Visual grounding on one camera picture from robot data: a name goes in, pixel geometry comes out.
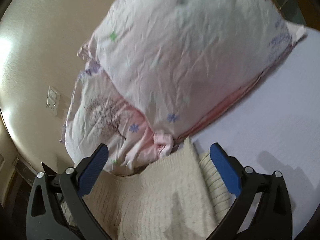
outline electrical outlet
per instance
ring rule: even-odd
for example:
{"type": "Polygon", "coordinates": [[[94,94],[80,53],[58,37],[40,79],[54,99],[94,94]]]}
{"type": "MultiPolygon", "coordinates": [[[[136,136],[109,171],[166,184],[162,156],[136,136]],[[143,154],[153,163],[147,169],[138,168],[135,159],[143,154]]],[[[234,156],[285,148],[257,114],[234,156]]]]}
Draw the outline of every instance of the electrical outlet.
{"type": "Polygon", "coordinates": [[[60,93],[53,87],[49,87],[47,98],[47,110],[54,116],[57,116],[59,105],[60,93]]]}

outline bed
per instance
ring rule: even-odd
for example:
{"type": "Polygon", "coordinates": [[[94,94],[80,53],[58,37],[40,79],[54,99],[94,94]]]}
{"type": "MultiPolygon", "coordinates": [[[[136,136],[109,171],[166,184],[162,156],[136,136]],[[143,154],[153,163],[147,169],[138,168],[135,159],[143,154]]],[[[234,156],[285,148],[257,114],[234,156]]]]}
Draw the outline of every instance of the bed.
{"type": "Polygon", "coordinates": [[[292,202],[293,239],[320,202],[319,53],[320,32],[308,29],[308,38],[283,65],[193,136],[198,152],[218,142],[243,166],[265,174],[283,173],[292,202]]]}

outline silver bolt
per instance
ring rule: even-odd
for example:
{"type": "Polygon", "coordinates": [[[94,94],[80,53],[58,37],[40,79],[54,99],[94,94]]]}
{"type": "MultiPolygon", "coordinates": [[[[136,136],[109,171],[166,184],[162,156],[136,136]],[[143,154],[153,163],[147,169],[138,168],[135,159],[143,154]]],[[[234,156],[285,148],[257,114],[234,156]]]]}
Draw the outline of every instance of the silver bolt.
{"type": "Polygon", "coordinates": [[[37,178],[41,179],[43,176],[44,176],[44,172],[43,171],[38,172],[37,178]]]}
{"type": "Polygon", "coordinates": [[[251,173],[253,173],[253,168],[251,168],[250,166],[247,166],[244,168],[244,171],[245,171],[245,173],[251,174],[251,173]]]}
{"type": "Polygon", "coordinates": [[[276,171],[275,172],[275,176],[278,177],[278,178],[281,178],[282,177],[282,173],[280,171],[276,171]]]}
{"type": "Polygon", "coordinates": [[[72,174],[74,171],[75,171],[74,168],[69,167],[69,168],[66,169],[66,174],[70,175],[70,174],[72,174]]]}

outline blue gripper pad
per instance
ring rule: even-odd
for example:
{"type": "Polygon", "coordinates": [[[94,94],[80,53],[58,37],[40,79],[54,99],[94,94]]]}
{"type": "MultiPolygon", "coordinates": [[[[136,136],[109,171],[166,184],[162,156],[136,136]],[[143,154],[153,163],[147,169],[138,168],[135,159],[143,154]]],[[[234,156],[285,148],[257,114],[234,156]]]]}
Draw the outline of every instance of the blue gripper pad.
{"type": "Polygon", "coordinates": [[[228,155],[221,148],[219,143],[214,143],[210,147],[210,158],[216,166],[223,182],[226,184],[228,191],[238,197],[241,193],[241,180],[236,171],[228,161],[228,155]]]}
{"type": "Polygon", "coordinates": [[[98,147],[94,152],[95,155],[87,165],[86,169],[83,171],[78,180],[78,196],[82,198],[85,195],[88,195],[94,184],[96,183],[97,178],[100,175],[104,165],[106,164],[109,156],[109,150],[106,145],[98,147]]]}

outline ribbed fabric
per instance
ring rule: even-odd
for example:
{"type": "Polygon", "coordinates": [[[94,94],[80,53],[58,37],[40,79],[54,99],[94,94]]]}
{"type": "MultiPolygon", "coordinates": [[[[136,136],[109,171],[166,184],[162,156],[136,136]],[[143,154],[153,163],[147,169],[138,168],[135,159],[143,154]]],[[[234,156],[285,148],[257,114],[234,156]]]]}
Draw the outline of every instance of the ribbed fabric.
{"type": "Polygon", "coordinates": [[[140,174],[115,177],[103,171],[84,200],[113,240],[206,239],[217,226],[188,138],[181,150],[140,174]]]}
{"type": "Polygon", "coordinates": [[[231,195],[217,168],[211,161],[210,153],[204,153],[200,155],[199,158],[199,166],[209,190],[209,198],[213,206],[213,211],[218,223],[220,223],[231,207],[231,195]]]}

